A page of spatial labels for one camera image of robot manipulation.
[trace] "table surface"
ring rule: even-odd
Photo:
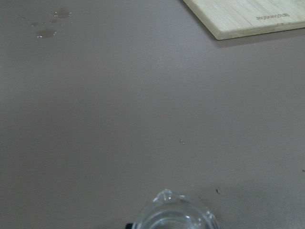
[[[304,29],[216,41],[182,0],[2,0],[0,27],[1,229],[122,229],[164,188],[304,228]]]

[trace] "water droplet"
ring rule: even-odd
[[[59,18],[68,18],[71,15],[72,12],[70,12],[66,7],[62,7],[58,11],[54,12],[54,17],[59,17]]]
[[[37,32],[38,38],[50,38],[56,34],[56,31],[53,29],[45,29]]]
[[[35,26],[37,26],[37,25],[39,25],[38,22],[33,22],[33,23],[31,24],[31,27],[35,27]]]

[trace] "wooden cutting board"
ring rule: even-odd
[[[218,40],[305,27],[305,0],[184,0]]]

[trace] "transparent pitcher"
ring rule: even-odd
[[[132,229],[220,229],[200,201],[165,189],[144,207]]]

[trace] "cutting board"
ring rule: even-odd
[[[305,27],[305,0],[184,0],[218,40]]]

